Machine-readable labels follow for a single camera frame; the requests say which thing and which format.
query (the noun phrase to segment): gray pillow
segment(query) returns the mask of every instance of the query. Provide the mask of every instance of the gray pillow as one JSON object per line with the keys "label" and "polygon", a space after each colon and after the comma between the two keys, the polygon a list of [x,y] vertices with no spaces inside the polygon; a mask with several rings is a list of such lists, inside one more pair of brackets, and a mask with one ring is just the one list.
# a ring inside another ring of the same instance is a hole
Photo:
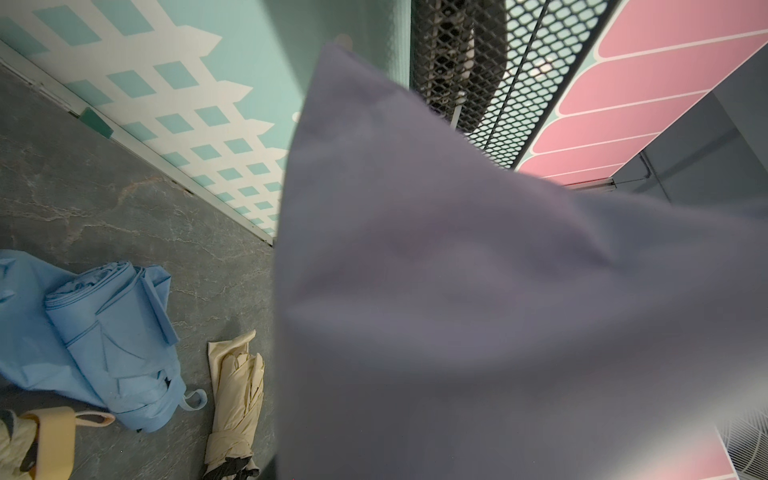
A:
{"label": "gray pillow", "polygon": [[764,398],[766,246],[500,170],[325,47],[276,245],[280,476],[612,476]]}

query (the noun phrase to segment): marble floor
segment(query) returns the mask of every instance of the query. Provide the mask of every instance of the marble floor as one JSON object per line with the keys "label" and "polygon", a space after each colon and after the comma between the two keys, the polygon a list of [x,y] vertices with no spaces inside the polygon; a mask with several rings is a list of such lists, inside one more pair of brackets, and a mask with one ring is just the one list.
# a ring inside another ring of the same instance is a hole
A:
{"label": "marble floor", "polygon": [[[206,389],[206,342],[257,332],[265,399],[253,444],[265,466],[275,453],[273,251],[220,211],[0,68],[0,249],[29,252],[80,273],[114,260],[159,264],[173,276],[168,315],[181,341],[189,388]],[[0,408],[18,413],[85,404],[25,392],[0,377]],[[178,409],[155,433],[117,423],[78,429],[72,480],[199,478],[213,404]]]}

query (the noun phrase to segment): pink panel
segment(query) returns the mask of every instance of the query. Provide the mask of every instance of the pink panel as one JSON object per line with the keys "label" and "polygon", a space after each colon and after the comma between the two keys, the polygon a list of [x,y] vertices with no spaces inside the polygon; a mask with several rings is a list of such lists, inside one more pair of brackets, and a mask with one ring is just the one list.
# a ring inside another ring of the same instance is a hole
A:
{"label": "pink panel", "polygon": [[573,83],[561,114],[609,108],[714,88],[765,45],[754,35],[598,63]]}
{"label": "pink panel", "polygon": [[598,53],[607,58],[766,29],[765,0],[630,0]]}
{"label": "pink panel", "polygon": [[728,452],[713,432],[675,455],[673,461],[653,468],[637,480],[701,480],[724,475],[736,478]]}
{"label": "pink panel", "polygon": [[588,182],[592,180],[602,180],[604,178],[610,178],[613,174],[617,172],[619,168],[621,168],[621,166],[602,167],[602,168],[596,168],[594,170],[589,170],[585,172],[575,172],[573,174],[558,175],[557,177],[547,177],[545,178],[545,180],[549,180],[553,184],[559,184],[559,185],[582,184],[584,182]]}
{"label": "pink panel", "polygon": [[540,154],[664,131],[704,94],[559,118],[549,124],[531,149]]}
{"label": "pink panel", "polygon": [[625,164],[643,149],[656,135],[613,141],[609,144],[591,145],[573,150],[559,151],[531,157],[520,166],[524,174],[536,177],[565,174],[606,165]]}

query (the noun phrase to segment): gray wall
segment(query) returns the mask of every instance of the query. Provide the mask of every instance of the gray wall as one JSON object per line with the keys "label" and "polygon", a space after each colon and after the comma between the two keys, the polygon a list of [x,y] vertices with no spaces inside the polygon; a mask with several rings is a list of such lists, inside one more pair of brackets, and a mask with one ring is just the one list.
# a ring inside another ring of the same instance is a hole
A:
{"label": "gray wall", "polygon": [[768,196],[768,49],[614,175],[618,190],[673,204],[716,205]]}

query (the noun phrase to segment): metal mesh grille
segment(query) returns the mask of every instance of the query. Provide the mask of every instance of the metal mesh grille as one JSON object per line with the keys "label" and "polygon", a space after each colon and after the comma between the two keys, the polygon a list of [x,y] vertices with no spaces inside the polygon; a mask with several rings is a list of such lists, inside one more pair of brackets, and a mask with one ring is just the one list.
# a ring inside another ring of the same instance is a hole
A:
{"label": "metal mesh grille", "polygon": [[411,87],[512,167],[616,0],[413,0]]}
{"label": "metal mesh grille", "polygon": [[768,480],[768,411],[756,410],[720,427],[728,455],[739,473]]}

